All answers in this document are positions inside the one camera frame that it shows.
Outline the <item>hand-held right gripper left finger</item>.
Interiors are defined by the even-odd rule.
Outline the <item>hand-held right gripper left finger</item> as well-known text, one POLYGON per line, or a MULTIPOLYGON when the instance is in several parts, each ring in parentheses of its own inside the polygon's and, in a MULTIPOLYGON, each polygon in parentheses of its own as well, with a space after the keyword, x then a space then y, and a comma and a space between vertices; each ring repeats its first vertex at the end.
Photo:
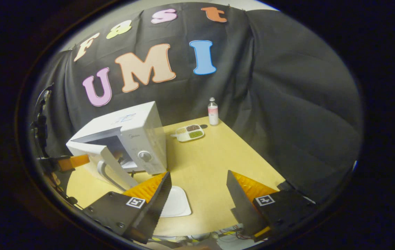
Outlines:
POLYGON ((110 191, 82 212, 118 236, 146 244, 153 236, 171 188, 170 172, 164 172, 124 193, 110 191))

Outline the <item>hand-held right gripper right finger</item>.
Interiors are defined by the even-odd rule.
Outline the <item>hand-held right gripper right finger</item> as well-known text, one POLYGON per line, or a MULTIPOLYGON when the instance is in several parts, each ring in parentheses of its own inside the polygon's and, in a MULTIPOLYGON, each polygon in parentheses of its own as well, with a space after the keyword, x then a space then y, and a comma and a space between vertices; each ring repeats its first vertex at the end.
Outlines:
POLYGON ((227 173, 227 188, 235 205, 235 219, 255 242, 285 236, 318 208, 296 190, 274 190, 231 170, 227 173))

